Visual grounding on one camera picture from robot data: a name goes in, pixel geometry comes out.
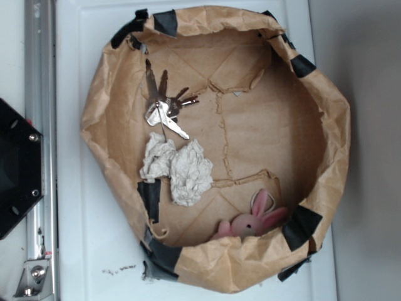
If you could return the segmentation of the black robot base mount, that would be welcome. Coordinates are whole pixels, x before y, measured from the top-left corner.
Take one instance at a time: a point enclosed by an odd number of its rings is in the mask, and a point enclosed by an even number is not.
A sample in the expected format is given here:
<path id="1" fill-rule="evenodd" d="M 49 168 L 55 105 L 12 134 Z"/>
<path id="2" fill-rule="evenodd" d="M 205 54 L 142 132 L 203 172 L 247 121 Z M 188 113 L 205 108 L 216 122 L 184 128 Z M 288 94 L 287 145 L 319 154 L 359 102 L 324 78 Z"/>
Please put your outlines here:
<path id="1" fill-rule="evenodd" d="M 42 134 L 1 100 L 1 239 L 43 197 Z"/>

